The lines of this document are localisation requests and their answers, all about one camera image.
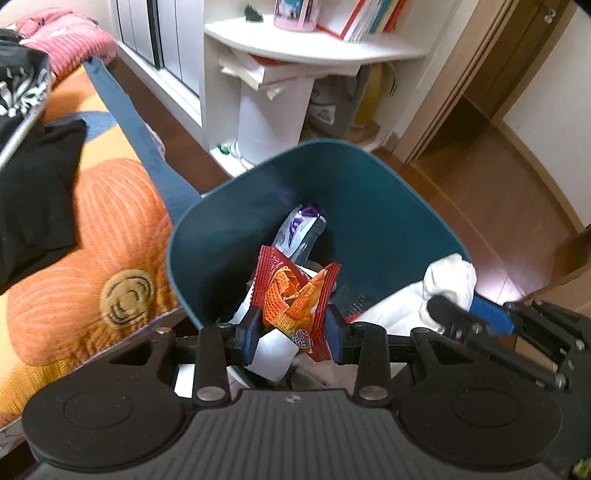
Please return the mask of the white tissue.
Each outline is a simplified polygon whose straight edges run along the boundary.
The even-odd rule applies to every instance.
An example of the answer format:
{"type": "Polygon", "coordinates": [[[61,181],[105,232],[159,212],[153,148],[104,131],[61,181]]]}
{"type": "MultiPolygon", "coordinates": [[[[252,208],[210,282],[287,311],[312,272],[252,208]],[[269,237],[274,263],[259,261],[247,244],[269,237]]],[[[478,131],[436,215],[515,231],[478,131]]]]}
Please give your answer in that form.
{"type": "Polygon", "coordinates": [[[469,311],[472,306],[477,273],[472,263],[459,253],[431,263],[422,280],[412,283],[377,303],[356,318],[383,327],[389,335],[409,336],[414,328],[428,328],[442,334],[445,328],[428,312],[428,301],[444,296],[469,311]]]}

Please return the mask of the red orange snack wrapper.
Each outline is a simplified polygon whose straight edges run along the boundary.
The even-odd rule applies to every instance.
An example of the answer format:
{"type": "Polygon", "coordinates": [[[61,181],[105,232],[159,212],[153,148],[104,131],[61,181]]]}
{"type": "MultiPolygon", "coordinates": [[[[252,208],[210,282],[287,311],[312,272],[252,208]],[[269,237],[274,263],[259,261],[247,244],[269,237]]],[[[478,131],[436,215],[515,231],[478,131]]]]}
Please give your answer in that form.
{"type": "Polygon", "coordinates": [[[280,330],[312,360],[329,360],[325,311],[339,271],[341,266],[331,263],[308,276],[280,250],[263,246],[250,303],[262,311],[263,324],[280,330]]]}

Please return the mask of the teal trash bin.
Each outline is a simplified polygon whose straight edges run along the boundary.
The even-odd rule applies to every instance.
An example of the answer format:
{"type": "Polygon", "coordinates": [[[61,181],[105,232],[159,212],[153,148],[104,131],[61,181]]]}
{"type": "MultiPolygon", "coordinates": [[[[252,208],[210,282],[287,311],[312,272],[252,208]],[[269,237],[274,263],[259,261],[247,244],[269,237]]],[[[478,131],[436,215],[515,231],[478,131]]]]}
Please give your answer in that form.
{"type": "Polygon", "coordinates": [[[232,318],[260,247],[294,208],[308,204],[328,222],[311,260],[338,263],[339,285],[377,300],[422,279],[436,260],[470,257],[441,216],[379,158],[345,142],[310,141],[218,186],[176,224],[168,279],[197,328],[232,318]]]}

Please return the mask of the purple silver snack wrapper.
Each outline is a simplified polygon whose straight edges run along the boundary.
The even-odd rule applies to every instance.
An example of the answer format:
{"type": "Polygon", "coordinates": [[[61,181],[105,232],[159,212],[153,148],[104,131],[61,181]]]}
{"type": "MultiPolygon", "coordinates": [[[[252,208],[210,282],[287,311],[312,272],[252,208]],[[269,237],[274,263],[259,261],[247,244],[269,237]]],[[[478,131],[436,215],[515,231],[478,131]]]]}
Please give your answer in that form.
{"type": "Polygon", "coordinates": [[[318,206],[297,206],[280,225],[271,245],[294,264],[304,265],[318,237],[325,232],[327,224],[327,219],[318,206]]]}

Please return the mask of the orange flower quilt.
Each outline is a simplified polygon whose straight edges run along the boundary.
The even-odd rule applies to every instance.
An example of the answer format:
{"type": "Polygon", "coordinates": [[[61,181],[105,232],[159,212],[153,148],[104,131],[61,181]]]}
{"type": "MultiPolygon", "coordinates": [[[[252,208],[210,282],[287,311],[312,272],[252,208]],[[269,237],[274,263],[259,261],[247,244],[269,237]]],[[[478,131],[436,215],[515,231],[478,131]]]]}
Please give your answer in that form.
{"type": "Polygon", "coordinates": [[[177,309],[167,246],[200,199],[101,60],[54,89],[46,117],[88,127],[74,186],[78,243],[1,298],[3,427],[41,388],[177,309]]]}

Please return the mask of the grey jug container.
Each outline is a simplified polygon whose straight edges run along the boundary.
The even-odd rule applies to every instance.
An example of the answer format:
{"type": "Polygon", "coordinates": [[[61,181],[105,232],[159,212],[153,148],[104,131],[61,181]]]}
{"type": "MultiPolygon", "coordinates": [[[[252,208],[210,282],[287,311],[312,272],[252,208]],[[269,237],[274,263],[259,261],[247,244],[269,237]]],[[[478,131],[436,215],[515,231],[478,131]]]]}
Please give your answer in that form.
{"type": "Polygon", "coordinates": [[[315,80],[308,102],[307,119],[332,138],[344,138],[353,125],[370,79],[370,66],[356,76],[329,75],[315,80]]]}

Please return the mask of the white corner shelf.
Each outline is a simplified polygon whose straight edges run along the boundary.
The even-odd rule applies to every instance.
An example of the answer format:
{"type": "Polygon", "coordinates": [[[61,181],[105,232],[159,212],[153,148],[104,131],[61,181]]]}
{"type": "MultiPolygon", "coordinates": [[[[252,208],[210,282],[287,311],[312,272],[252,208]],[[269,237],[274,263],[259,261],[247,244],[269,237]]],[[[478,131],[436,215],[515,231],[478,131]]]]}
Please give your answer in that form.
{"type": "Polygon", "coordinates": [[[273,24],[273,2],[256,1],[263,21],[245,20],[243,1],[204,2],[204,91],[201,94],[205,142],[212,158],[235,178],[252,168],[248,156],[236,159],[219,151],[224,142],[238,137],[240,87],[221,73],[218,58],[235,49],[291,63],[325,66],[356,66],[393,62],[397,88],[383,94],[374,120],[380,127],[372,145],[384,146],[401,160],[413,158],[415,150],[434,129],[443,101],[451,99],[459,73],[449,79],[452,65],[465,70],[475,55],[470,45],[479,1],[411,1],[393,33],[358,44],[315,31],[297,33],[273,24]]]}

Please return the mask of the black patterned clothing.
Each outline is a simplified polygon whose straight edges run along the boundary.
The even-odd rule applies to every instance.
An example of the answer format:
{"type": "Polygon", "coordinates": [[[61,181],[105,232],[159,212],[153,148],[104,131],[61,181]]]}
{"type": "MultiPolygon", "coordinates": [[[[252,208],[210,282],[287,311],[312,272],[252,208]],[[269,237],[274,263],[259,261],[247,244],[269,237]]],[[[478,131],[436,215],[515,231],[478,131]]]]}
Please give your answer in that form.
{"type": "Polygon", "coordinates": [[[73,191],[82,120],[45,126],[49,55],[1,42],[1,291],[54,264],[78,243],[73,191]]]}

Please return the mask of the row of books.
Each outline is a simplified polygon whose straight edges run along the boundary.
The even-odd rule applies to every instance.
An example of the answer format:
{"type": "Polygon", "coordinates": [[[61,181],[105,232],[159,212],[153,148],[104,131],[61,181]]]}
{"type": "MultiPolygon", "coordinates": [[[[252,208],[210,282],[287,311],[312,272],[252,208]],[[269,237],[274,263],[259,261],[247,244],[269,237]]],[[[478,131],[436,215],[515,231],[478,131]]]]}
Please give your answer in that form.
{"type": "Polygon", "coordinates": [[[358,43],[392,33],[407,4],[407,0],[324,1],[318,29],[336,39],[358,43]]]}

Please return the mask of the pink pen holder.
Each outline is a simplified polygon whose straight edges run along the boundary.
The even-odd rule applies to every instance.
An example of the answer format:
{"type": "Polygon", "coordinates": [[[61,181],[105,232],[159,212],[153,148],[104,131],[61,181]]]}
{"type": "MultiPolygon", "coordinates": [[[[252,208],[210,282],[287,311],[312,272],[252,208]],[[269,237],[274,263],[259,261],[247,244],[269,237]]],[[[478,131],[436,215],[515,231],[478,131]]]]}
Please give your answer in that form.
{"type": "Polygon", "coordinates": [[[318,0],[276,0],[273,24],[288,31],[314,31],[321,5],[318,0]]]}

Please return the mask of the small green figurine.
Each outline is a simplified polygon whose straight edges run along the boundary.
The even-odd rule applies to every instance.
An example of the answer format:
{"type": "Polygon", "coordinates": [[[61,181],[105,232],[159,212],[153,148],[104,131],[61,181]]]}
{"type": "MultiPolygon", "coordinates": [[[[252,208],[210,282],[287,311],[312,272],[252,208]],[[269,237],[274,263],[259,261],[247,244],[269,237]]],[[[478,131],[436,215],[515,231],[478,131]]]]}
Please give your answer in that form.
{"type": "Polygon", "coordinates": [[[245,16],[245,20],[247,22],[263,22],[263,15],[260,14],[259,11],[257,11],[256,8],[252,7],[250,4],[246,5],[243,9],[243,15],[245,16]]]}

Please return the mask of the pink striped blanket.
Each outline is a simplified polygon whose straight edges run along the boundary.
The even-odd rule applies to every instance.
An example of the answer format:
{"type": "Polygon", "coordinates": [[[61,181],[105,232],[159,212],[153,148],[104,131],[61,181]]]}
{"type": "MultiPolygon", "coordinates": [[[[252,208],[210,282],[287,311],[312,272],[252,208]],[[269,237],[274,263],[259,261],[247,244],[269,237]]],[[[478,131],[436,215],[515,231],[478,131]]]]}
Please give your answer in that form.
{"type": "Polygon", "coordinates": [[[47,53],[53,81],[59,83],[80,65],[97,57],[108,64],[116,57],[115,39],[98,23],[64,7],[49,7],[21,17],[8,25],[22,43],[47,53]]]}

